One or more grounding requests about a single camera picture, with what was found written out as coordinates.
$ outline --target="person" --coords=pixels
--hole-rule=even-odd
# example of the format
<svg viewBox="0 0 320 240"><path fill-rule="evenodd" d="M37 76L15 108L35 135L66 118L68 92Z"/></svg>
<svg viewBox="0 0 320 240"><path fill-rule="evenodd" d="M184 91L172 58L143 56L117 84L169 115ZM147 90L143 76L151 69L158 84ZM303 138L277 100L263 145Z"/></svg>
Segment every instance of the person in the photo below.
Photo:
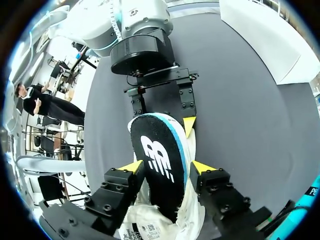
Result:
<svg viewBox="0 0 320 240"><path fill-rule="evenodd" d="M39 114L84 126L85 113L71 102L44 93L48 87L49 83L43 87L31 85L26 88L20 82L15 88L15 96L23 100L23 109L32 116Z"/></svg>

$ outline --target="equipment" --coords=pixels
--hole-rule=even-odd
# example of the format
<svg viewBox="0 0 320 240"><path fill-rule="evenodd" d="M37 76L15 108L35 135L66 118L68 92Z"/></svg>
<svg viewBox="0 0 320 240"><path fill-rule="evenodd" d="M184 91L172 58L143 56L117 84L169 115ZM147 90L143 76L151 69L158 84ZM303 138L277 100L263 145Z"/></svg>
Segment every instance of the equipment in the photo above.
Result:
<svg viewBox="0 0 320 240"><path fill-rule="evenodd" d="M125 0L122 4L123 9L130 9L129 13L124 11L122 19L122 35L126 38L110 50L111 71L137 79L136 84L129 84L134 88L124 90L131 97L133 116L147 113L143 98L146 89L175 81L182 110L179 122L188 137L197 116L192 84L199 75L175 62L168 38L173 24L167 5L162 0Z"/></svg>
<svg viewBox="0 0 320 240"><path fill-rule="evenodd" d="M42 201L40 206L43 214L39 224L53 240L116 239L112 236L122 224L128 207L136 200L144 178L142 160L119 169L111 168L104 174L101 187L85 198L85 209L69 201L51 207ZM266 207L252 212L250 198L243 197L233 187L230 175L225 170L193 161L190 179L200 203L208 210L221 232L222 236L217 239L265 238L263 232L256 230L256 226L270 217L271 212Z"/></svg>

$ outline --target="gray floor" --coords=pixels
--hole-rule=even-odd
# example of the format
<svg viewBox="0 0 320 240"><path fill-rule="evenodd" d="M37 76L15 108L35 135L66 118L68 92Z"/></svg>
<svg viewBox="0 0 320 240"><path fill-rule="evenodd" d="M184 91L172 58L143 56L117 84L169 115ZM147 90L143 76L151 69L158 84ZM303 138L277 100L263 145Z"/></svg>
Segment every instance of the gray floor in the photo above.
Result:
<svg viewBox="0 0 320 240"><path fill-rule="evenodd" d="M169 38L177 62L200 74L193 85L196 160L226 169L235 187L252 199L252 210L266 206L278 213L304 194L320 170L320 120L309 84L277 86L255 51L218 14L173 23ZM85 162L93 192L109 168L133 159L126 86L126 77L112 74L110 58L103 58L85 115ZM149 89L145 100L151 112L180 117L174 84ZM205 226L199 239L213 237L210 223Z"/></svg>

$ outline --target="white panel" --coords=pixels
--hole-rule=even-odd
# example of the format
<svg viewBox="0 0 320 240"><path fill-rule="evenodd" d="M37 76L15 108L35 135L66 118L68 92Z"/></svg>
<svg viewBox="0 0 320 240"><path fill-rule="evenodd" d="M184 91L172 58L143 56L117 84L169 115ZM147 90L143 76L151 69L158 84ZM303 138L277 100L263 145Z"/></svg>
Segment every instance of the white panel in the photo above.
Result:
<svg viewBox="0 0 320 240"><path fill-rule="evenodd" d="M308 83L320 62L301 35L269 7L248 0L221 0L221 19L256 51L276 84Z"/></svg>

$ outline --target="new balance logo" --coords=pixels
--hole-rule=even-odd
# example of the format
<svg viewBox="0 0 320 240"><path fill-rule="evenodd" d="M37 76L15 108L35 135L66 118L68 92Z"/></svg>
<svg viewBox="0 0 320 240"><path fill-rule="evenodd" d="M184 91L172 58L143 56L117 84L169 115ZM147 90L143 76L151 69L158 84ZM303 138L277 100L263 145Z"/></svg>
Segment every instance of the new balance logo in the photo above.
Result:
<svg viewBox="0 0 320 240"><path fill-rule="evenodd" d="M168 153L164 146L158 141L151 141L146 136L141 136L140 140L145 155L153 159L148 161L150 168L154 169L157 173L160 171L163 176L165 175L167 179L174 183L174 176L169 172L171 165Z"/></svg>

